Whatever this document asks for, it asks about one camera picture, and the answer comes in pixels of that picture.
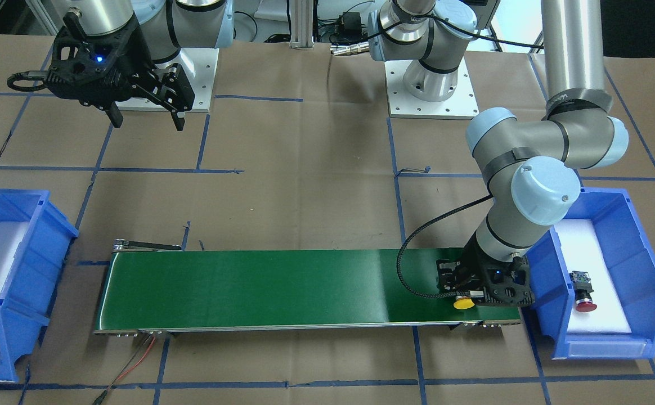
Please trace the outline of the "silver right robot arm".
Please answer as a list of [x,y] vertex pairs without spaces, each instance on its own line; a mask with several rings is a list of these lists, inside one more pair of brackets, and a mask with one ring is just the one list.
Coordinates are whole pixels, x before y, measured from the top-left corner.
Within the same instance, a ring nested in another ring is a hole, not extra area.
[[227,48],[231,1],[54,1],[63,26],[42,80],[53,95],[95,107],[119,128],[119,102],[148,100],[177,130],[196,107],[187,48]]

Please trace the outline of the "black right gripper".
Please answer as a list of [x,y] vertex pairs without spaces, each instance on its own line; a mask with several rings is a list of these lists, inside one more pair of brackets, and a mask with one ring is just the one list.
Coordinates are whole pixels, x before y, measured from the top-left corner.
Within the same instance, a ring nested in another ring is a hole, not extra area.
[[104,108],[111,125],[121,128],[123,116],[114,102],[147,89],[148,99],[170,112],[176,130],[184,129],[185,113],[195,100],[193,87],[177,62],[154,69],[137,16],[119,30],[97,36],[89,36],[73,12],[64,21],[44,78],[53,95]]

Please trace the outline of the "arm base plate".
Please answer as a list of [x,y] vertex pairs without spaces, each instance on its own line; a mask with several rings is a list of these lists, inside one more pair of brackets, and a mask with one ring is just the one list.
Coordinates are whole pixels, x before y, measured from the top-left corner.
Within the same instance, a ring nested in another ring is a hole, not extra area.
[[183,116],[198,110],[208,112],[217,50],[196,48],[188,55],[180,50],[177,62],[158,67],[153,64],[138,34],[123,43],[116,42],[99,67],[97,56],[79,57],[86,64],[80,74],[67,74],[68,62],[53,66],[45,80],[50,92],[62,99],[80,100],[83,105],[104,111],[111,122],[122,125],[122,110],[162,111],[172,115],[178,128]]
[[389,115],[392,118],[471,120],[479,113],[468,67],[437,74],[419,61],[384,62]]

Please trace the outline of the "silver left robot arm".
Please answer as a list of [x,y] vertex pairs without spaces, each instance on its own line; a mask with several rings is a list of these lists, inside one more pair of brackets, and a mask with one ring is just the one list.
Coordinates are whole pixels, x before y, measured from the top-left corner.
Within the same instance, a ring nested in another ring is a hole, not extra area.
[[[578,169],[600,168],[625,154],[624,124],[609,115],[603,80],[600,2],[541,2],[547,94],[544,118],[521,122],[504,107],[478,113],[466,141],[493,205],[467,241],[447,284],[421,298],[468,298],[479,305],[528,306],[528,249],[561,221],[580,194]],[[367,25],[375,61],[410,61],[403,83],[426,102],[448,100],[459,64],[478,36],[474,11],[461,1],[389,1]]]

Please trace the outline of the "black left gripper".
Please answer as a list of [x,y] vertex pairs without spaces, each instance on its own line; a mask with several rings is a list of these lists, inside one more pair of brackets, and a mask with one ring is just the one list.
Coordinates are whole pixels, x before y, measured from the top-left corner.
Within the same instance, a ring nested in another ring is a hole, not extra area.
[[440,292],[473,298],[477,305],[523,307],[535,302],[528,258],[493,259],[479,247],[476,236],[458,259],[437,260],[437,273]]

